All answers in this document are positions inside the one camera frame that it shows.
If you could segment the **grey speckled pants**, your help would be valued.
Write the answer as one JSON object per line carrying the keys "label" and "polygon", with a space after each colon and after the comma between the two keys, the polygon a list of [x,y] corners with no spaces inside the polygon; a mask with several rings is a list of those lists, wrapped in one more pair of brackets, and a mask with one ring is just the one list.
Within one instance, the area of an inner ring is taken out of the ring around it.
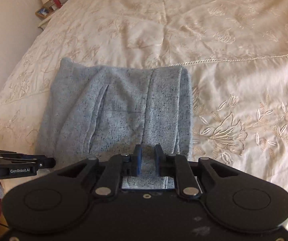
{"label": "grey speckled pants", "polygon": [[36,142],[36,154],[56,169],[96,157],[101,162],[143,148],[141,175],[124,177],[131,189],[173,188],[155,170],[154,146],[192,154],[192,85],[183,66],[136,69],[86,67],[61,60]]}

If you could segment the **cream embroidered bedspread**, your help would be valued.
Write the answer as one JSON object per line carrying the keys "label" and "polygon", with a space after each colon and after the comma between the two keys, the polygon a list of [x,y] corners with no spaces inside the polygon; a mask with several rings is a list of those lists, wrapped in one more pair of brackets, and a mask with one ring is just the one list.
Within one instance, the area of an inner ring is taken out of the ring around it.
{"label": "cream embroidered bedspread", "polygon": [[60,60],[183,65],[193,158],[288,191],[288,0],[69,0],[0,92],[0,149],[32,152]]}

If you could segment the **wooden bedside shelf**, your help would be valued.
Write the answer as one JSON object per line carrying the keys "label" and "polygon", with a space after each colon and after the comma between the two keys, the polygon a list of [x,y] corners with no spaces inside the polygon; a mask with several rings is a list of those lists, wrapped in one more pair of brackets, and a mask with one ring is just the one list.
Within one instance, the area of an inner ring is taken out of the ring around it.
{"label": "wooden bedside shelf", "polygon": [[45,30],[50,20],[58,10],[59,8],[56,7],[53,0],[50,0],[48,3],[44,4],[35,12],[35,15],[41,20],[37,27],[42,31]]}

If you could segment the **red box on shelf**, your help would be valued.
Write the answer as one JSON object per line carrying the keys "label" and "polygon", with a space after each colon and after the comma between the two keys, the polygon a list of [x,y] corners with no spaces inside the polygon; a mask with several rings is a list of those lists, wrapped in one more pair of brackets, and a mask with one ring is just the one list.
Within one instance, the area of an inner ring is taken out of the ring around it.
{"label": "red box on shelf", "polygon": [[62,3],[60,2],[60,0],[53,0],[54,4],[56,5],[57,8],[61,8],[62,7]]}

